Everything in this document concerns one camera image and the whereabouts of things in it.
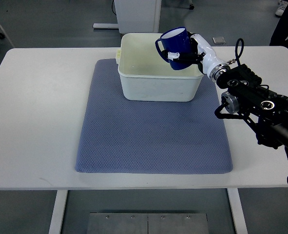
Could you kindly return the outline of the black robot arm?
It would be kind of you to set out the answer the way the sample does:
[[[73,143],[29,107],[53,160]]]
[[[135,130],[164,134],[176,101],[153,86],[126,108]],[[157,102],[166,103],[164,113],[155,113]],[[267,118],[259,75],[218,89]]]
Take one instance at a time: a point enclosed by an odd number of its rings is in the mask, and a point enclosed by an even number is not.
[[[226,91],[215,110],[219,119],[242,119],[254,132],[259,145],[273,149],[284,146],[288,159],[288,97],[262,83],[248,66],[240,62],[244,41],[235,46],[237,66],[215,75],[216,84]]]

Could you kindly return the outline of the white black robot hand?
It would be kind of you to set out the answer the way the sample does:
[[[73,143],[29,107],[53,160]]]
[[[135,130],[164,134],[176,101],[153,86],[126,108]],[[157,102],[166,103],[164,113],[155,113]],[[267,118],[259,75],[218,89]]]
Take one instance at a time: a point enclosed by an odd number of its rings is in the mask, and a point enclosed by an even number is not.
[[[217,57],[216,52],[202,36],[187,32],[192,52],[181,54],[168,52],[167,58],[179,63],[196,64],[202,74],[216,82],[221,74],[230,70],[229,65]]]

